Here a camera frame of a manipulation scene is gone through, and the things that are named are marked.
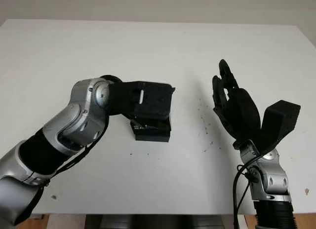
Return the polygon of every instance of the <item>white wall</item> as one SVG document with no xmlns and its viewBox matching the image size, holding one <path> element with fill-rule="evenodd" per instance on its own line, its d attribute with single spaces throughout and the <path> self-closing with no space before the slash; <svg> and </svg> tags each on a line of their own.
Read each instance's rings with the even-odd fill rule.
<svg viewBox="0 0 316 229">
<path fill-rule="evenodd" d="M 316 45 L 316 0 L 0 0 L 8 18 L 289 24 Z"/>
</svg>

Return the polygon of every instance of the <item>wire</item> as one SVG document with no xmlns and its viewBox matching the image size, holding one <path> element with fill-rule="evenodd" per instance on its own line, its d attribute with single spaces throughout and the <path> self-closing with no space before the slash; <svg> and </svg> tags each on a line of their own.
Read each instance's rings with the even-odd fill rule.
<svg viewBox="0 0 316 229">
<path fill-rule="evenodd" d="M 241 205 L 241 203 L 242 203 L 242 201 L 243 201 L 243 198 L 245 197 L 245 195 L 246 195 L 246 193 L 247 193 L 247 190 L 248 190 L 249 186 L 250 186 L 250 181 L 248 181 L 248 184 L 247 184 L 247 186 L 246 186 L 246 189 L 245 189 L 245 191 L 243 192 L 242 197 L 240 198 L 239 204 L 238 204 L 238 206 L 237 206 L 237 211 L 238 211 L 239 208 L 240 208 L 240 205 Z"/>
<path fill-rule="evenodd" d="M 241 164 L 237 165 L 237 171 L 239 171 L 242 166 L 243 166 L 243 165 L 241 165 Z"/>
</svg>

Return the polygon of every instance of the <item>white table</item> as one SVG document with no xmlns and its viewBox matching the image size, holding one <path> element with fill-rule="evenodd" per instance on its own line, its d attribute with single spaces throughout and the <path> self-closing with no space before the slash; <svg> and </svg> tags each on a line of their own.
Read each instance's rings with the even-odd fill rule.
<svg viewBox="0 0 316 229">
<path fill-rule="evenodd" d="M 176 87 L 169 143 L 137 142 L 127 119 L 111 117 L 105 137 L 52 180 L 34 212 L 232 213 L 241 161 L 211 97 L 222 58 L 261 117 L 279 99 L 302 105 L 277 149 L 295 212 L 316 212 L 316 49 L 296 27 L 8 20 L 0 28 L 0 156 L 62 110 L 78 80 L 112 74 Z M 248 193 L 241 213 L 254 212 Z"/>
</svg>

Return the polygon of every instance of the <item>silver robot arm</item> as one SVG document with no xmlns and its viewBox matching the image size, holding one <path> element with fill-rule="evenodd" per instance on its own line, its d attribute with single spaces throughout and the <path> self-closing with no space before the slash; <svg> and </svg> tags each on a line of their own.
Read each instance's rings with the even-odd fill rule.
<svg viewBox="0 0 316 229">
<path fill-rule="evenodd" d="M 77 82 L 69 104 L 0 159 L 0 227 L 13 228 L 30 216 L 44 186 L 85 157 L 106 131 L 110 115 L 123 114 L 139 126 L 142 120 L 161 125 L 169 117 L 173 91 L 169 84 L 122 82 L 114 76 Z"/>
<path fill-rule="evenodd" d="M 244 164 L 259 154 L 253 142 L 240 149 L 240 157 Z M 254 161 L 247 169 L 246 176 L 250 176 L 250 192 L 257 211 L 256 229 L 295 229 L 288 178 L 279 163 L 277 150 L 273 149 Z"/>
<path fill-rule="evenodd" d="M 43 184 L 105 130 L 110 83 L 103 78 L 77 82 L 69 104 L 0 159 L 1 228 L 25 220 L 37 204 Z"/>
</svg>

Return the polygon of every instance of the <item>floor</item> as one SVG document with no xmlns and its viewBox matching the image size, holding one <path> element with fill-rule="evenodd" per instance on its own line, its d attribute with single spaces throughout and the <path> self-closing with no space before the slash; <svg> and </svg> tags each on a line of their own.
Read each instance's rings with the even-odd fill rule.
<svg viewBox="0 0 316 229">
<path fill-rule="evenodd" d="M 313 229 L 316 225 L 316 214 L 296 214 L 295 215 L 298 229 Z M 69 224 L 72 224 L 72 228 L 83 228 L 82 215 L 75 215 L 74 218 L 70 218 L 70 216 L 64 216 L 63 221 L 59 220 L 51 220 L 49 222 L 49 215 L 44 215 L 44 218 L 39 219 L 28 219 L 27 221 L 21 223 L 16 227 L 16 229 L 69 229 Z M 245 215 L 245 220 L 248 225 L 248 229 L 255 229 L 255 225 L 257 223 L 254 215 Z"/>
</svg>

